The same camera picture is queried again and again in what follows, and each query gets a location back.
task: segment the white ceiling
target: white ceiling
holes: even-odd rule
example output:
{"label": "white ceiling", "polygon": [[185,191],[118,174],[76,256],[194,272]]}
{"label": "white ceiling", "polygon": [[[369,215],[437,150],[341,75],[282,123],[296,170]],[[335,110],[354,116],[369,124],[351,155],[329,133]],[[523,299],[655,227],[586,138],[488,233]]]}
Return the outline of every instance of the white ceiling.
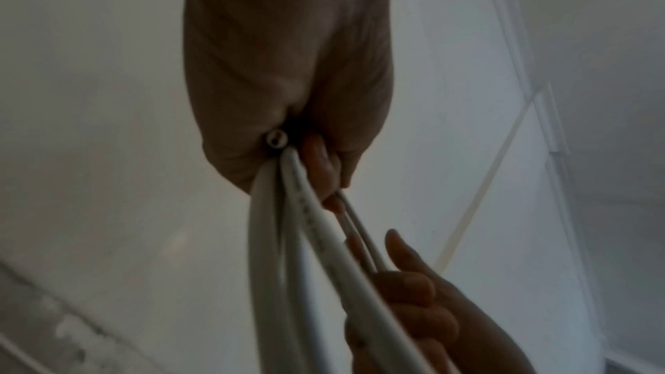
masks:
{"label": "white ceiling", "polygon": [[665,367],[665,3],[520,2],[569,144],[608,346]]}

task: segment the hand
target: hand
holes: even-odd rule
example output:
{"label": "hand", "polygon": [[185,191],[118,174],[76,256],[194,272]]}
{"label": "hand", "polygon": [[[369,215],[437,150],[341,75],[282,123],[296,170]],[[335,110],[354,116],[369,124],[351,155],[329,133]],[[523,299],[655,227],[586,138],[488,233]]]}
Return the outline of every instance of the hand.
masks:
{"label": "hand", "polygon": [[187,86],[207,159],[249,191],[284,127],[321,199],[347,187],[392,90],[389,0],[186,0]]}
{"label": "hand", "polygon": [[[360,241],[358,237],[347,241],[357,260],[361,256]],[[457,299],[460,293],[436,275],[397,231],[386,234],[386,249],[401,271],[371,274],[371,282],[434,369],[448,374],[445,347],[457,340],[459,324],[446,305],[450,300]],[[379,368],[348,319],[344,334],[353,354],[354,374],[379,374]]]}

